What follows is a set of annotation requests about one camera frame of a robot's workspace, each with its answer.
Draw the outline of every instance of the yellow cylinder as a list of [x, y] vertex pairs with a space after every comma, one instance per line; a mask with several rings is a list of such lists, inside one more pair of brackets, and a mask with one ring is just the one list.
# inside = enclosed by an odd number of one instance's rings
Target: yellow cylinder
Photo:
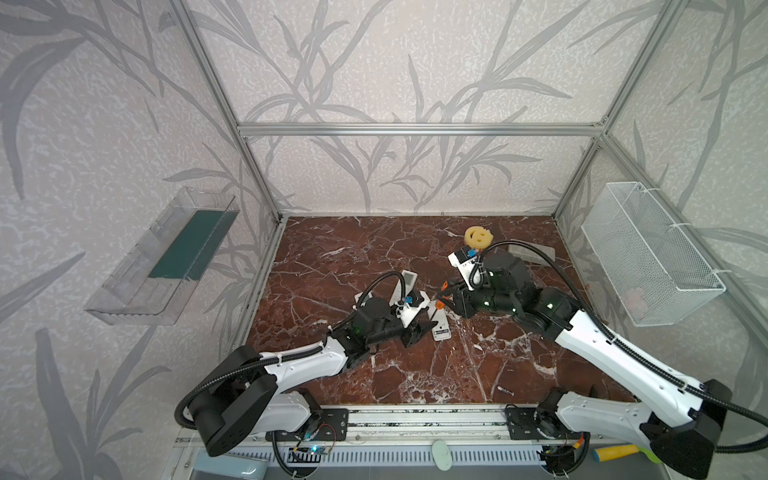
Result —
[[615, 447], [603, 447], [602, 449], [595, 449], [592, 454], [594, 459], [598, 462], [607, 462], [608, 460], [615, 460], [616, 458], [626, 457], [633, 453], [638, 453], [640, 449], [637, 445], [617, 445]]

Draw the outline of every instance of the gray block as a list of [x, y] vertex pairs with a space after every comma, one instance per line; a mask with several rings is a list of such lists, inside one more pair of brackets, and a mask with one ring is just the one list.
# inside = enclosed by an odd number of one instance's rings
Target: gray block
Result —
[[[549, 255], [550, 258], [554, 260], [554, 248], [547, 247], [546, 245], [539, 245], [538, 243], [531, 243], [531, 245], [538, 248], [542, 252], [546, 253], [547, 255]], [[520, 247], [519, 245], [510, 245], [507, 250], [512, 255], [516, 257], [520, 257], [526, 262], [538, 263], [540, 265], [548, 265], [548, 263], [543, 258], [531, 252], [529, 249], [525, 247]]]

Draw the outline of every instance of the aluminum frame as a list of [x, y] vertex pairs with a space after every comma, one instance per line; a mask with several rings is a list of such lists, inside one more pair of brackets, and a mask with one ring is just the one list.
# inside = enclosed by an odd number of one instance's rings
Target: aluminum frame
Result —
[[608, 107], [608, 112], [603, 117], [605, 133], [611, 130], [624, 107], [627, 106], [630, 96], [642, 81], [648, 67], [656, 58], [658, 52], [664, 47], [664, 43], [666, 43], [670, 33], [674, 30], [677, 20], [680, 19], [687, 4], [688, 0], [667, 0], [662, 5], [656, 23], [648, 32], [643, 47], [637, 54], [624, 81], [621, 83], [616, 97], [611, 102], [611, 106]]
[[234, 142], [234, 147], [237, 149], [238, 153], [242, 157], [242, 160], [245, 162], [251, 177], [253, 177], [253, 180], [256, 182], [256, 186], [259, 188], [259, 192], [261, 192], [262, 196], [264, 197], [264, 201], [266, 201], [266, 203], [269, 205], [272, 217], [275, 220], [280, 220], [280, 209], [277, 207], [277, 203], [272, 197], [270, 189], [266, 185], [266, 181], [261, 174], [259, 165], [256, 163], [256, 159], [253, 157], [253, 152], [250, 151], [250, 148], [248, 148], [245, 140], [237, 131], [237, 119], [234, 116], [230, 102], [227, 100], [227, 96], [224, 94], [224, 89], [221, 86], [221, 82], [216, 74], [214, 65], [206, 53], [200, 32], [195, 26], [192, 12], [187, 7], [187, 4], [184, 0], [166, 0], [166, 3], [168, 4], [170, 15], [173, 18], [174, 23], [184, 35], [184, 39], [187, 41], [187, 46], [189, 46], [192, 52], [192, 57], [196, 61], [197, 66], [200, 68], [205, 82], [210, 89], [210, 93], [213, 95], [214, 100], [216, 101], [219, 112], [221, 113], [227, 130], [229, 131]]
[[[548, 445], [551, 440], [511, 440], [506, 426], [506, 403], [452, 403], [399, 405], [331, 405], [324, 409], [348, 409], [345, 441], [337, 445]], [[518, 404], [535, 407], [537, 404]], [[595, 435], [595, 444], [621, 441]], [[263, 434], [252, 435], [239, 447], [270, 445]], [[175, 447], [204, 447], [194, 430], [181, 429]]]
[[[657, 188], [654, 181], [645, 173], [645, 170], [638, 167], [629, 153], [610, 134], [604, 134], [598, 139], [598, 147], [602, 147], [602, 150], [609, 154], [616, 166], [631, 180], [642, 183], [648, 189]], [[760, 303], [741, 283], [741, 280], [733, 275], [733, 273], [728, 272], [728, 267], [723, 265], [720, 256], [712, 251], [704, 238], [698, 233], [698, 230], [690, 225], [690, 222], [669, 201], [667, 196], [661, 190], [651, 190], [650, 193], [659, 201], [676, 223], [682, 223], [680, 227], [704, 259], [714, 269], [725, 270], [718, 273], [723, 284], [726, 286], [726, 290], [721, 296], [726, 300], [727, 305], [741, 320], [746, 329], [760, 341], [764, 349], [768, 350], [768, 319], [766, 319]]]
[[688, 0], [667, 0], [664, 5], [662, 5], [656, 23], [654, 23], [654, 26], [650, 29], [650, 32], [648, 32], [645, 43], [643, 43], [643, 46], [637, 53], [637, 57], [634, 59], [629, 72], [624, 77], [619, 90], [616, 92], [614, 100], [611, 102], [611, 106], [608, 107], [608, 111], [602, 118], [601, 132], [593, 138], [590, 148], [584, 153], [584, 156], [582, 156], [579, 166], [576, 167], [574, 176], [568, 182], [563, 195], [560, 197], [560, 201], [555, 206], [554, 213], [552, 214], [553, 218], [557, 219], [560, 217], [565, 209], [565, 205], [572, 200], [578, 186], [581, 184], [589, 171], [589, 167], [592, 165], [596, 153], [592, 149], [596, 146], [596, 141], [602, 135], [607, 134], [614, 123], [616, 123], [616, 120], [626, 107], [627, 102], [629, 102], [630, 96], [640, 84], [643, 76], [645, 76], [645, 72], [651, 62], [664, 46], [667, 37], [669, 37], [670, 33], [674, 30], [674, 26], [683, 14], [683, 10], [687, 3]]
[[285, 136], [383, 136], [429, 135], [467, 137], [592, 137], [599, 124], [441, 124], [441, 123], [244, 123], [237, 126], [244, 137]]
[[245, 342], [248, 339], [248, 333], [250, 332], [250, 328], [253, 326], [253, 321], [256, 317], [256, 310], [259, 308], [261, 297], [266, 288], [266, 281], [270, 277], [272, 265], [277, 256], [277, 247], [280, 246], [280, 241], [283, 239], [283, 234], [286, 231], [286, 225], [288, 224], [289, 218], [289, 215], [283, 215], [283, 218], [280, 219], [275, 231], [272, 232], [272, 235], [266, 244], [266, 249], [261, 257], [261, 267], [253, 278], [246, 306], [243, 308], [242, 312], [240, 312], [240, 318], [237, 319], [237, 333], [232, 337], [227, 352], [236, 349], [238, 346], [245, 345]]

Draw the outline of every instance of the yellow smiley sponge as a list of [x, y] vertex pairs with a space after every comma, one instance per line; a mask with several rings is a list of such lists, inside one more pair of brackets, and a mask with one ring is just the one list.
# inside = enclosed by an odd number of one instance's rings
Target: yellow smiley sponge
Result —
[[482, 250], [488, 247], [493, 241], [493, 234], [483, 227], [469, 227], [464, 232], [464, 243], [476, 250]]

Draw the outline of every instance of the clear plastic shelf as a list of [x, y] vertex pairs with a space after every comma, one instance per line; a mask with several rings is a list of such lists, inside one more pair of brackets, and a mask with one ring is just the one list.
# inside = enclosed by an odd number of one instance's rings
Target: clear plastic shelf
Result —
[[85, 305], [110, 325], [173, 325], [235, 221], [232, 194], [179, 190]]

